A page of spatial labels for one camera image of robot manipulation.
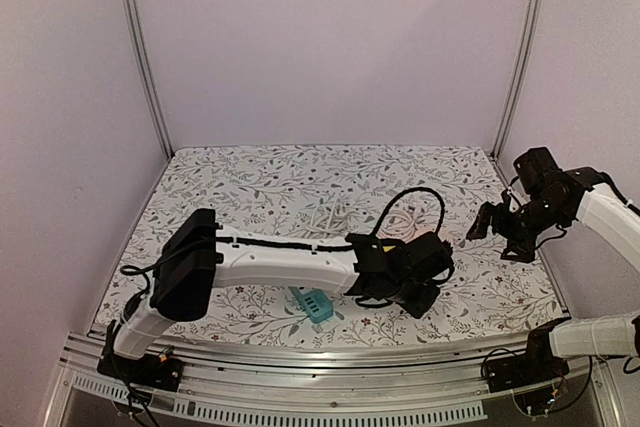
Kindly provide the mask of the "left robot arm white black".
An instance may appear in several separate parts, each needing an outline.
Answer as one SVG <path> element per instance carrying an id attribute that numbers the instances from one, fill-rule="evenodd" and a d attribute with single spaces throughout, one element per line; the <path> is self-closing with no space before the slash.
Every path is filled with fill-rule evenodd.
<path id="1" fill-rule="evenodd" d="M 177 323 L 205 316 L 215 288 L 303 287 L 355 298 L 367 307 L 397 305 L 423 317 L 454 273 L 453 249 L 440 231 L 411 241 L 383 239 L 377 228 L 343 238 L 265 236 L 224 227 L 213 209 L 194 211 L 147 267 L 124 265 L 144 288 L 107 331 L 111 366 L 128 381 L 148 373 L 147 350 Z"/>

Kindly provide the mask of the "teal power strip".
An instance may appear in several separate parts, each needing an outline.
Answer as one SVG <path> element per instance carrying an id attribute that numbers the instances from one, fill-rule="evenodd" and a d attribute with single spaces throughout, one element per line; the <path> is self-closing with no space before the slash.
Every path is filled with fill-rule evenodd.
<path id="1" fill-rule="evenodd" d="M 323 291 L 305 287 L 290 287 L 289 291 L 312 324 L 323 323 L 334 316 L 333 303 Z"/>

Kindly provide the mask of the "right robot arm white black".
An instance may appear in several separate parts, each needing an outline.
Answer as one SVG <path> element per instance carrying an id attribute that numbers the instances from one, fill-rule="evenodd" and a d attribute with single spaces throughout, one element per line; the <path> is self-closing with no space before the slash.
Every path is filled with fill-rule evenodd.
<path id="1" fill-rule="evenodd" d="M 593 167 L 565 170 L 546 147 L 533 147 L 513 162 L 516 180 L 526 196 L 514 204 L 505 189 L 498 203 L 479 208 L 466 234 L 469 241 L 497 235 L 506 242 L 505 261 L 530 263 L 547 242 L 560 240 L 570 228 L 586 234 L 573 239 L 563 252 L 572 267 L 585 262 L 592 280 L 601 280 L 621 268 L 639 270 L 639 208 L 626 198 L 611 176 Z M 554 237 L 548 235 L 558 229 Z M 552 371 L 556 359 L 578 356 L 637 357 L 639 304 L 627 312 L 607 315 L 597 302 L 584 319 L 562 318 L 532 330 L 526 354 L 517 362 L 517 374 L 537 383 Z"/>

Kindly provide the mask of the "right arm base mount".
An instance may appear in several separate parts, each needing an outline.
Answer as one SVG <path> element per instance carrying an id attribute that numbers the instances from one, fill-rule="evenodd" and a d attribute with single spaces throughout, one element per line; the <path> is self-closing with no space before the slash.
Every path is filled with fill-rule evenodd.
<path id="1" fill-rule="evenodd" d="M 487 356 L 481 364 L 480 375 L 487 382 L 489 391 L 516 389 L 567 375 L 567 361 L 552 353 L 549 340 L 553 328 L 565 321 L 566 318 L 552 320 L 531 330 L 521 354 L 494 359 Z"/>

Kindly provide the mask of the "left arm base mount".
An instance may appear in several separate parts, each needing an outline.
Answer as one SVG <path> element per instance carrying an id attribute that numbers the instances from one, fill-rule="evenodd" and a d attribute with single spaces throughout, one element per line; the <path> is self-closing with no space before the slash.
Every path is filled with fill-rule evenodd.
<path id="1" fill-rule="evenodd" d="M 105 345 L 97 365 L 97 372 L 131 385 L 141 385 L 168 392 L 177 392 L 184 363 L 175 357 L 169 346 L 158 354 L 144 353 L 140 359 L 128 359 L 115 353 L 116 335 L 120 324 L 113 320 L 106 332 Z"/>

